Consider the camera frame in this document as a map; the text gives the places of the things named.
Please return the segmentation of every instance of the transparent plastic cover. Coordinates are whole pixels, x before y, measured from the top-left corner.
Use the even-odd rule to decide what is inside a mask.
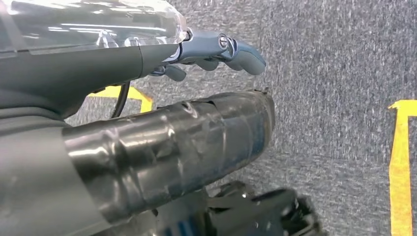
[[[164,0],[1,2],[9,15],[2,17],[2,24],[14,51],[29,50],[32,54],[50,54],[178,44],[186,38],[185,18]],[[0,45],[0,50],[5,56],[10,53],[10,46]]]

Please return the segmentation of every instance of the yellow floor marking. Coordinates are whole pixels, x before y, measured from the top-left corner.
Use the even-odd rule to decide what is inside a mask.
[[[391,235],[413,236],[408,118],[417,117],[417,100],[400,100],[389,108],[397,109],[389,163]]]
[[[118,98],[120,93],[121,86],[108,86],[105,90],[98,93],[90,93],[89,97],[111,97]],[[152,98],[146,96],[145,94],[139,92],[136,88],[130,87],[127,98],[140,100],[141,104],[141,113],[152,111]]]

